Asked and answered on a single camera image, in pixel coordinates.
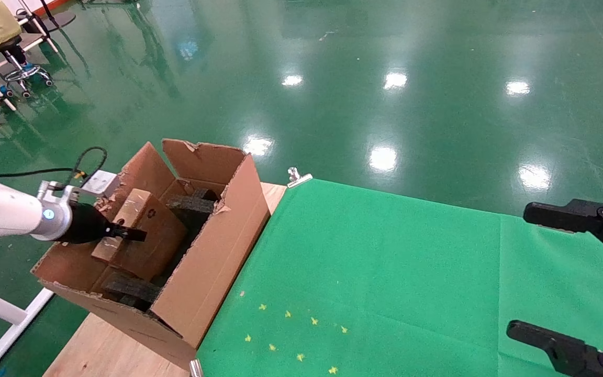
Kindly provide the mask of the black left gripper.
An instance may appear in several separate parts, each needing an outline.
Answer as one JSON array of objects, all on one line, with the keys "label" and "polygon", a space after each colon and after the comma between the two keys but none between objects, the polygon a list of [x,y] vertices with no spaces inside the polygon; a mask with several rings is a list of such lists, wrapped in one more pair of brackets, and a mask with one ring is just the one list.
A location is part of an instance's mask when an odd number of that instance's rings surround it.
[{"label": "black left gripper", "polygon": [[60,242],[84,244],[105,237],[144,242],[148,236],[148,232],[141,229],[112,224],[97,208],[86,203],[71,204],[70,213],[69,228],[60,237]]}]

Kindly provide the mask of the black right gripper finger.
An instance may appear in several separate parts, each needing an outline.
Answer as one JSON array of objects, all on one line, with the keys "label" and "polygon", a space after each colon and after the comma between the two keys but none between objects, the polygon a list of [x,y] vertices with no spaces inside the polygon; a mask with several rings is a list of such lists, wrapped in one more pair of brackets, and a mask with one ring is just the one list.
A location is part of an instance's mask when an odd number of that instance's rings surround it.
[{"label": "black right gripper finger", "polygon": [[568,376],[603,376],[603,351],[576,337],[539,327],[521,320],[511,320],[507,336],[541,349],[556,372]]},{"label": "black right gripper finger", "polygon": [[603,203],[573,199],[558,207],[532,202],[524,208],[523,219],[552,229],[590,233],[603,244]]}]

